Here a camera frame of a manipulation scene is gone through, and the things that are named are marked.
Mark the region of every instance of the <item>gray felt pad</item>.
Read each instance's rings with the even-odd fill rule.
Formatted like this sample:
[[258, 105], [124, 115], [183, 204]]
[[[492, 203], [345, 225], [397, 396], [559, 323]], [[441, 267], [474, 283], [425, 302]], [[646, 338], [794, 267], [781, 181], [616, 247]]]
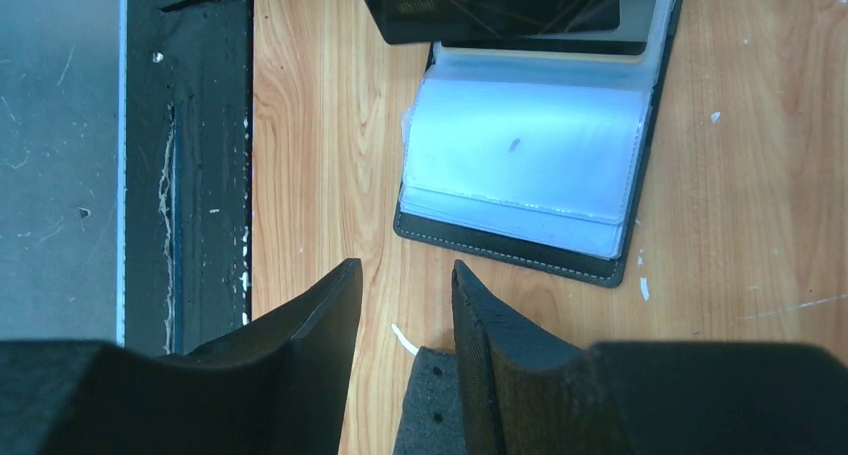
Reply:
[[465, 455], [456, 356], [421, 347], [395, 440], [394, 455]]

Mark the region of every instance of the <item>wooden table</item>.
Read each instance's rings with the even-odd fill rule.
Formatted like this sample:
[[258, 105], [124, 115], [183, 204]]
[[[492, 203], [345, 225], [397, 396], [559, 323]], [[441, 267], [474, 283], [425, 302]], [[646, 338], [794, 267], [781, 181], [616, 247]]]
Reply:
[[848, 3], [683, 6], [641, 225], [605, 290], [394, 235], [401, 112], [427, 47], [387, 46], [362, 0], [256, 0], [253, 311], [362, 259], [342, 453], [391, 452], [412, 356], [390, 325], [452, 345], [457, 256], [581, 346], [800, 340], [848, 361]]

